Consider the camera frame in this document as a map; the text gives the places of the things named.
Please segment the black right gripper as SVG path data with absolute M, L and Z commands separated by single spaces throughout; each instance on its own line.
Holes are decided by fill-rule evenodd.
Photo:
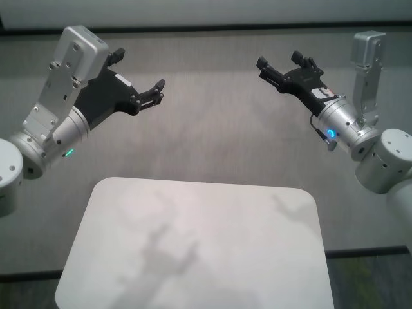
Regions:
M 259 77 L 274 86 L 278 92 L 295 96 L 313 115 L 319 115 L 329 101 L 338 99 L 338 95 L 321 81 L 324 72 L 313 58 L 304 57 L 295 50 L 291 60 L 300 68 L 283 75 L 271 67 L 264 57 L 259 57 L 256 64 L 260 70 Z

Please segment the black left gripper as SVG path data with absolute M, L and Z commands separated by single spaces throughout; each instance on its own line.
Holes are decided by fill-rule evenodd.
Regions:
M 125 53 L 124 48 L 109 53 L 106 66 L 110 67 L 122 61 Z M 165 80 L 160 79 L 148 91 L 138 93 L 123 76 L 105 68 L 81 90 L 75 107 L 86 119 L 89 129 L 94 130 L 113 113 L 135 116 L 140 111 L 159 105 L 164 97 L 164 86 Z

